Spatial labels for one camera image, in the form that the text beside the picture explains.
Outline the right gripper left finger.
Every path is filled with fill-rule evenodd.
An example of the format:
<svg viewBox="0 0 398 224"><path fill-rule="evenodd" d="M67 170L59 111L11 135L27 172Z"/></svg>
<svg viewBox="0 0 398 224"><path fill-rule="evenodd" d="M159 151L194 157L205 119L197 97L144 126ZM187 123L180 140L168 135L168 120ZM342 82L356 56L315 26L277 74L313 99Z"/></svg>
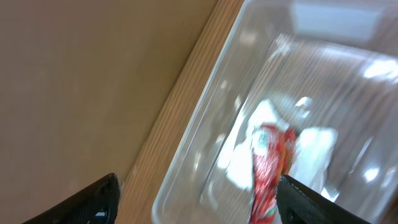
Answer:
<svg viewBox="0 0 398 224"><path fill-rule="evenodd" d="M114 224L120 196L118 177L109 173L24 224Z"/></svg>

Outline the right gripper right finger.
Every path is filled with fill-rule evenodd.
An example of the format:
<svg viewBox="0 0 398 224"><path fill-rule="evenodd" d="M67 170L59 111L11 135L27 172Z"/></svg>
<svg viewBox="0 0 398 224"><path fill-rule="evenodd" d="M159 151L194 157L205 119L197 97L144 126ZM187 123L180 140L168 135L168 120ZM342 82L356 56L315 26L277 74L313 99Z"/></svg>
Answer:
<svg viewBox="0 0 398 224"><path fill-rule="evenodd" d="M276 194L283 224L369 224L289 175L282 175Z"/></svg>

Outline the white napkin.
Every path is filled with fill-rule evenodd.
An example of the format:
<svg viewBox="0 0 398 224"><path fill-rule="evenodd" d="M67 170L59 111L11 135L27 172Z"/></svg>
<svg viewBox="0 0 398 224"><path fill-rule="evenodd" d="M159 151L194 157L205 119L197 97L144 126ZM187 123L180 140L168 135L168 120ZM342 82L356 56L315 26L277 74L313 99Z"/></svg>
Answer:
<svg viewBox="0 0 398 224"><path fill-rule="evenodd" d="M217 168L226 171L226 177L239 189L252 188L252 159L249 153L251 134L262 123L275 124L286 131L286 123L269 100L260 102L249 118L246 139L236 144L238 128L233 128L220 152ZM338 132L332 128L310 127L304 129L295 143L292 168L289 175L312 190L322 193Z"/></svg>

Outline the red snack wrapper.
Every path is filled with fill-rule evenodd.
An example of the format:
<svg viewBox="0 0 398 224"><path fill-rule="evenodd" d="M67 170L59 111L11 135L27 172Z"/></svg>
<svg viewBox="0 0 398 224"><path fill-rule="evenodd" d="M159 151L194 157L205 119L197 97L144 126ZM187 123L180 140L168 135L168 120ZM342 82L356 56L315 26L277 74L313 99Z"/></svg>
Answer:
<svg viewBox="0 0 398 224"><path fill-rule="evenodd" d="M277 186L280 177L290 171L296 139L295 129L291 127L283 131L274 124L263 123L253 131L251 152L254 200L251 223L270 224L274 221Z"/></svg>

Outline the clear plastic waste bin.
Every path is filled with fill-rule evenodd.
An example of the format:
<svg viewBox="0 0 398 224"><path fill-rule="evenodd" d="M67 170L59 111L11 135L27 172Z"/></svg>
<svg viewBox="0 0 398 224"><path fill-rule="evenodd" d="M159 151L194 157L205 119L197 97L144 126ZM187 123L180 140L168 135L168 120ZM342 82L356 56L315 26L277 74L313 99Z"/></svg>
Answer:
<svg viewBox="0 0 398 224"><path fill-rule="evenodd" d="M217 168L269 100L295 129L337 130L324 191L370 223L396 223L397 2L245 1L152 207L154 223L247 223L253 202Z"/></svg>

